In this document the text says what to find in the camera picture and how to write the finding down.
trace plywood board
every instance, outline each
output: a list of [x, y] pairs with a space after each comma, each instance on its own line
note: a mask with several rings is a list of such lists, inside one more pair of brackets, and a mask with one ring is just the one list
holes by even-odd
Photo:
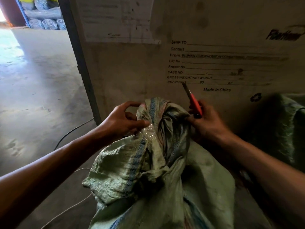
[[[112, 1], [119, 6], [126, 0]], [[145, 3], [149, 9], [145, 0], [128, 1], [129, 8]], [[153, 41], [141, 41], [145, 36], [135, 32], [148, 25], [133, 21], [125, 29], [129, 41], [122, 43], [117, 36], [105, 41], [102, 36], [111, 33], [105, 22], [88, 27], [80, 1], [71, 0], [102, 119], [124, 101], [154, 96], [187, 108], [186, 82], [238, 131], [273, 93], [305, 92], [305, 0], [149, 1]], [[126, 12], [132, 10], [116, 13], [117, 25], [126, 26]]]

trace sunlight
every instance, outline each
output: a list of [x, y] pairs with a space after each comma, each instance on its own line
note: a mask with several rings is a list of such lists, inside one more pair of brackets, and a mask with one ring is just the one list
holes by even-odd
[[2, 13], [2, 10], [0, 9], [0, 22], [6, 22], [6, 19]]

